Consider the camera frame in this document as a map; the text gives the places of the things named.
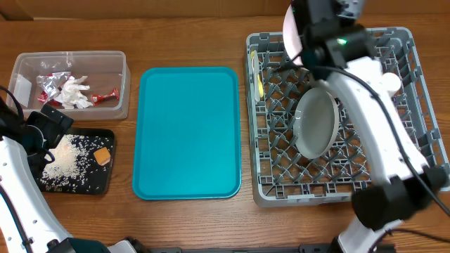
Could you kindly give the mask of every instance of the wooden table surface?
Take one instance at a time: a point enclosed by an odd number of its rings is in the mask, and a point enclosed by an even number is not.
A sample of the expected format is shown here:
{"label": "wooden table surface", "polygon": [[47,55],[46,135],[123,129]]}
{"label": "wooden table surface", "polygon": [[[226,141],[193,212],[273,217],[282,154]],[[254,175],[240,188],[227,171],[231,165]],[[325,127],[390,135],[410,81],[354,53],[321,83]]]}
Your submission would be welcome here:
{"label": "wooden table surface", "polygon": [[[361,23],[405,26],[412,31],[441,134],[450,150],[450,17],[366,15]],[[106,245],[130,235],[148,247],[184,249],[294,247],[330,242],[345,230],[354,216],[350,203],[265,209],[252,199],[245,39],[253,32],[279,32],[282,24],[282,17],[0,22],[2,86],[8,86],[15,59],[24,52],[119,50],[127,56],[131,70],[128,118],[75,123],[76,127],[115,132],[117,152],[109,191],[104,196],[44,194],[62,225],[77,238]],[[152,67],[169,66],[228,66],[239,76],[243,182],[231,199],[151,202],[137,198],[131,189],[139,80]],[[450,194],[440,197],[450,205]],[[404,227],[450,238],[450,219],[435,204]],[[395,234],[388,240],[401,252],[450,252],[448,245],[412,235]],[[0,240],[0,252],[5,251],[5,242]]]}

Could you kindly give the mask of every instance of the blue tray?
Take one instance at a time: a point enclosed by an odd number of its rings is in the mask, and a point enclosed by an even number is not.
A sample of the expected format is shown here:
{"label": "blue tray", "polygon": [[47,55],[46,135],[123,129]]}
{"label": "blue tray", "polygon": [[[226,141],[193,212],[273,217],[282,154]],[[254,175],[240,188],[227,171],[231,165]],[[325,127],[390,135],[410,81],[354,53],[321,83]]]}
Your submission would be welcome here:
{"label": "blue tray", "polygon": [[141,78],[133,190],[144,200],[240,189],[238,77],[227,67],[153,68]]}

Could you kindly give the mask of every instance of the clear plastic bin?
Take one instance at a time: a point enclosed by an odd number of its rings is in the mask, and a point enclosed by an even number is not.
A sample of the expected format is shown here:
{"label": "clear plastic bin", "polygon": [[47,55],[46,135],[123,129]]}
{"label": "clear plastic bin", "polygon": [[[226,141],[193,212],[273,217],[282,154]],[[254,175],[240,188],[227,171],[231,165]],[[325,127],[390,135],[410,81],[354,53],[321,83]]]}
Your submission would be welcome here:
{"label": "clear plastic bin", "polygon": [[[109,94],[114,88],[119,90],[120,99],[109,99],[97,106],[84,109],[64,109],[62,106],[55,106],[56,109],[75,121],[124,119],[127,117],[131,76],[125,54],[121,51],[20,54],[15,61],[8,89],[14,92],[19,74],[32,83],[28,107],[22,106],[25,117],[28,117],[32,111],[40,111],[44,105],[38,101],[42,89],[37,86],[36,77],[62,71],[70,71],[72,76],[77,79],[81,76],[88,76],[83,84],[89,85],[91,88],[82,93],[89,99],[92,94]],[[9,96],[6,104],[14,107]]]}

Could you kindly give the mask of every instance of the plastic basket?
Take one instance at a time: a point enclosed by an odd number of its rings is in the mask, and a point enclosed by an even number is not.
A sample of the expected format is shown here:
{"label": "plastic basket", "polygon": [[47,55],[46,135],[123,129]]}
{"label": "plastic basket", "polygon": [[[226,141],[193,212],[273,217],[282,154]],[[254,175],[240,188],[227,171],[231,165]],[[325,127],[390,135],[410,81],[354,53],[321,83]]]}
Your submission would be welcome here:
{"label": "plastic basket", "polygon": [[[402,80],[393,102],[411,140],[431,167],[450,173],[442,137],[425,85],[412,34],[403,27],[368,29],[376,38],[384,72]],[[264,97],[255,101],[252,59],[256,50]],[[351,194],[371,184],[356,129],[342,104],[340,126],[332,148],[309,160],[298,153],[293,137],[295,108],[308,88],[301,70],[274,73],[289,61],[280,32],[255,33],[247,38],[245,93],[250,123],[253,198],[261,207],[318,205],[350,201]]]}

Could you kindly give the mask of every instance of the white plate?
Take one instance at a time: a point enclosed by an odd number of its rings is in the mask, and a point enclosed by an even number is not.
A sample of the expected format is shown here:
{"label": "white plate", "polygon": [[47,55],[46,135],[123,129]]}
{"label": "white plate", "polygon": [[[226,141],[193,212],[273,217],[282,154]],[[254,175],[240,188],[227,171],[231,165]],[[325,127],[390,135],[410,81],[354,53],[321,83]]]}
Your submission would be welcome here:
{"label": "white plate", "polygon": [[313,88],[300,99],[295,110],[295,145],[301,155],[314,159],[325,154],[339,128],[338,105],[324,89]]}
{"label": "white plate", "polygon": [[[283,42],[286,53],[289,58],[294,58],[299,52],[302,51],[302,42],[297,31],[297,25],[295,24],[295,18],[292,6],[289,6],[288,11],[284,17],[283,22]],[[298,57],[294,60],[294,64],[303,65],[302,59]]]}

